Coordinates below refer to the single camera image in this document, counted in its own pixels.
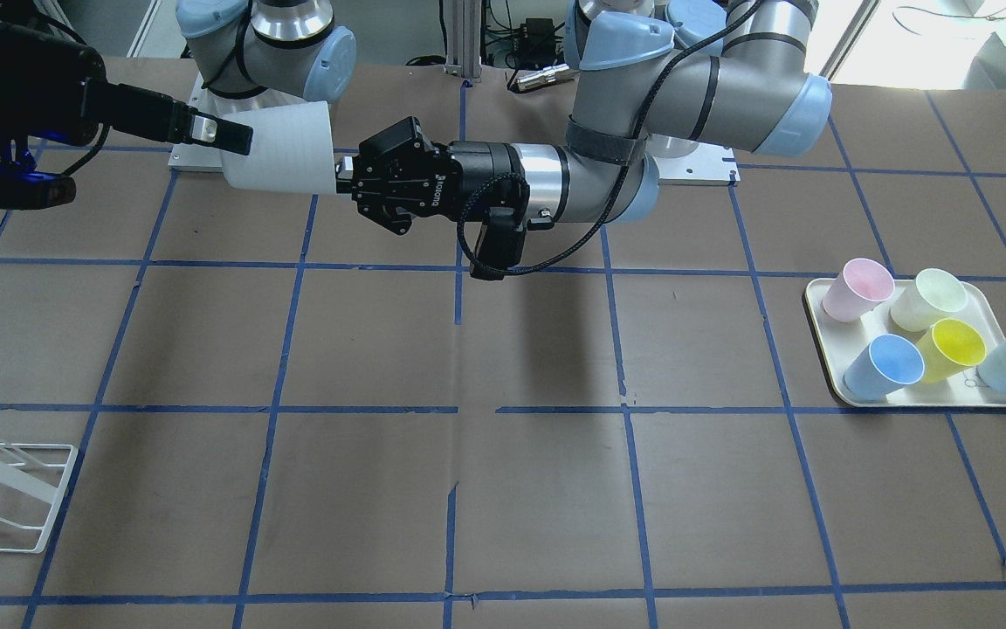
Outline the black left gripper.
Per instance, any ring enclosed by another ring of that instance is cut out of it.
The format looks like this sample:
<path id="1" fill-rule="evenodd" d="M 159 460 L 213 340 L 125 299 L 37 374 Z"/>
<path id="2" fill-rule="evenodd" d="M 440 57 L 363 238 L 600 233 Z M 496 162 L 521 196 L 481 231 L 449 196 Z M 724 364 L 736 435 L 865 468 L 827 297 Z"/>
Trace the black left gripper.
<path id="1" fill-rule="evenodd" d="M 518 150 L 502 142 L 432 142 L 407 116 L 340 156 L 336 194 L 351 196 L 364 218 L 396 235 L 415 218 L 458 220 L 468 199 L 493 176 L 520 172 Z"/>

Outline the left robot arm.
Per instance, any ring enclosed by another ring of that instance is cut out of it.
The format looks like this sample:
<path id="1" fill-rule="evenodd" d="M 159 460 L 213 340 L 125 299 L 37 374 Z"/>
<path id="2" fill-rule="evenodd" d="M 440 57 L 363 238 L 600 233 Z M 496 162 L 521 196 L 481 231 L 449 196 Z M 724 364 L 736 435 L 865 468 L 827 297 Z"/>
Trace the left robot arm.
<path id="1" fill-rule="evenodd" d="M 406 118 L 361 143 L 338 191 L 402 235 L 417 218 L 475 222 L 482 235 L 640 218 L 658 201 L 654 135 L 754 154 L 801 156 L 826 127 L 833 93 L 806 71 L 816 1 L 691 1 L 620 8 L 575 1 L 564 51 L 576 71 L 558 144 L 432 142 Z"/>

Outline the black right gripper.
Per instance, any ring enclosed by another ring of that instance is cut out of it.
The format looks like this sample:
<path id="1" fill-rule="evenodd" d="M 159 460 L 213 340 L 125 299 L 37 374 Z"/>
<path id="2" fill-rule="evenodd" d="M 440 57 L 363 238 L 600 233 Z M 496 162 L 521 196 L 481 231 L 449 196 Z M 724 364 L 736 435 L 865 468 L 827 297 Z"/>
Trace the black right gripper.
<path id="1" fill-rule="evenodd" d="M 190 144 L 248 156 L 248 125 L 193 113 L 167 94 L 107 78 L 100 53 L 21 25 L 0 24 L 0 210 L 44 210 L 75 199 L 77 171 L 112 130 L 151 141 Z M 28 141 L 83 147 L 58 174 L 41 172 Z"/>

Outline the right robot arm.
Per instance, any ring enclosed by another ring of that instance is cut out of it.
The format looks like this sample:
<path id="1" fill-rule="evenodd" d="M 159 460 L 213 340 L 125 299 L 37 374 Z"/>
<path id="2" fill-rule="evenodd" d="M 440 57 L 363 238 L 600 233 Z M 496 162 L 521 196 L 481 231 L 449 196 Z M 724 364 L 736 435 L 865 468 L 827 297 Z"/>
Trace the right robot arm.
<path id="1" fill-rule="evenodd" d="M 113 82 L 99 52 L 0 20 L 0 210 L 75 199 L 73 175 L 111 131 L 221 159 L 239 190 L 338 190 L 330 108 L 358 44 L 327 1 L 180 1 L 176 21 L 198 64 L 202 105 Z"/>

